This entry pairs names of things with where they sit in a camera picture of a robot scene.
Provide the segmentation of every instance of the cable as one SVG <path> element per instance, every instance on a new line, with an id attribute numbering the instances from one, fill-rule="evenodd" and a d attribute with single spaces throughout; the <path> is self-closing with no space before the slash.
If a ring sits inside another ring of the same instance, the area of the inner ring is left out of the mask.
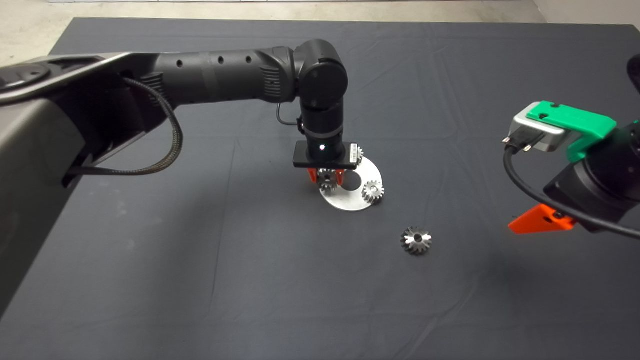
<path id="1" fill-rule="evenodd" d="M 530 187 L 527 183 L 525 183 L 524 180 L 522 180 L 520 176 L 516 173 L 516 170 L 513 167 L 512 157 L 517 152 L 518 152 L 518 148 L 513 146 L 507 146 L 504 149 L 504 157 L 503 157 L 504 170 L 506 170 L 507 175 L 513 181 L 513 183 L 516 184 L 516 186 L 520 190 L 522 190 L 525 194 L 533 198 L 535 201 L 538 201 L 544 205 L 554 208 L 556 211 L 559 211 L 564 215 L 572 217 L 578 220 L 579 222 L 582 222 L 585 224 L 591 224 L 603 230 L 608 230 L 612 233 L 616 233 L 616 234 L 620 234 L 620 235 L 624 235 L 630 238 L 635 238 L 637 240 L 640 240 L 640 230 L 618 225 L 614 222 L 602 220 L 601 218 L 592 217 L 589 214 L 586 214 L 579 210 L 565 206 L 564 204 L 561 204 L 558 201 L 550 199 L 546 195 L 538 193 L 534 188 Z"/>
<path id="2" fill-rule="evenodd" d="M 100 168 L 100 167 L 72 167 L 69 170 L 69 174 L 71 175 L 106 175 L 106 176 L 140 176 L 140 175 L 149 175 L 155 174 L 162 170 L 167 169 L 180 155 L 180 151 L 182 150 L 182 129 L 180 128 L 180 124 L 178 123 L 178 119 L 175 117 L 175 113 L 171 107 L 171 104 L 157 91 L 153 88 L 140 83 L 139 81 L 135 81 L 132 79 L 123 79 L 124 82 L 133 86 L 134 88 L 139 88 L 140 90 L 144 90 L 148 92 L 151 96 L 153 96 L 160 104 L 164 114 L 169 119 L 173 129 L 173 140 L 171 144 L 171 149 L 169 153 L 157 163 L 141 168 L 138 170 L 115 170 L 110 168 Z"/>
<path id="3" fill-rule="evenodd" d="M 298 126 L 297 122 L 286 122 L 282 120 L 282 118 L 280 117 L 280 105 L 282 104 L 278 104 L 278 108 L 276 109 L 276 118 L 278 118 L 278 122 L 286 126 Z"/>

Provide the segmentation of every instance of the orange bracket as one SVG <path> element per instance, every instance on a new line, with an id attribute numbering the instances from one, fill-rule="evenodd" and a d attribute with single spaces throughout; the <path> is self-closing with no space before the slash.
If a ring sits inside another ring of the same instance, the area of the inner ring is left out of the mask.
<path id="1" fill-rule="evenodd" d="M 520 215 L 509 224 L 516 234 L 544 233 L 547 231 L 567 231 L 573 229 L 576 221 L 558 213 L 544 204 L 538 204 Z"/>

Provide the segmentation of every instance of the black tablecloth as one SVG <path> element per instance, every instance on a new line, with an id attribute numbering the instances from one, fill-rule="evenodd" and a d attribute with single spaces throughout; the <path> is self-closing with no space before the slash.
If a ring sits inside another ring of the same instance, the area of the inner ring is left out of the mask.
<path id="1" fill-rule="evenodd" d="M 640 242 L 512 234 L 534 202 L 500 142 L 543 99 L 620 124 L 640 115 L 632 26 L 76 19 L 52 53 L 310 38 L 348 70 L 344 139 L 383 174 L 382 204 L 325 203 L 271 104 L 179 108 L 186 144 L 169 170 L 81 181 L 0 322 L 0 358 L 640 356 Z M 169 145 L 164 124 L 106 165 L 148 165 Z M 537 187 L 567 164 L 562 151 L 515 159 Z M 427 256 L 402 250 L 408 226 L 433 235 Z"/>

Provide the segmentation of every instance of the gear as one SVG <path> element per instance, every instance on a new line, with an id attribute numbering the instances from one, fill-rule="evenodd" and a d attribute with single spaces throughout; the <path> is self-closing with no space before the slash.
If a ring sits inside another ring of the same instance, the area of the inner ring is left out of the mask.
<path id="1" fill-rule="evenodd" d="M 385 188 L 379 181 L 369 181 L 362 187 L 362 198 L 369 204 L 375 204 L 382 199 Z"/>
<path id="2" fill-rule="evenodd" d="M 316 183 L 320 187 L 320 190 L 324 192 L 335 190 L 336 187 L 338 187 L 338 177 L 335 170 L 329 170 L 327 168 L 319 169 Z"/>
<path id="3" fill-rule="evenodd" d="M 364 151 L 361 147 L 358 146 L 358 155 L 356 158 L 356 164 L 359 165 L 362 162 L 362 158 L 364 157 Z"/>
<path id="4" fill-rule="evenodd" d="M 410 227 L 402 234 L 402 246 L 411 255 L 421 255 L 431 248 L 431 235 L 419 227 Z"/>

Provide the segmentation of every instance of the bevel gear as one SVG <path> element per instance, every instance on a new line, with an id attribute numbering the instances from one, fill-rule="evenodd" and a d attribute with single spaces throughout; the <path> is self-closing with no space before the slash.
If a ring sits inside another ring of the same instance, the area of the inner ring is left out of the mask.
<path id="1" fill-rule="evenodd" d="M 421 255 L 431 248 L 431 235 L 419 227 L 410 227 L 402 234 L 402 246 L 411 255 Z"/>

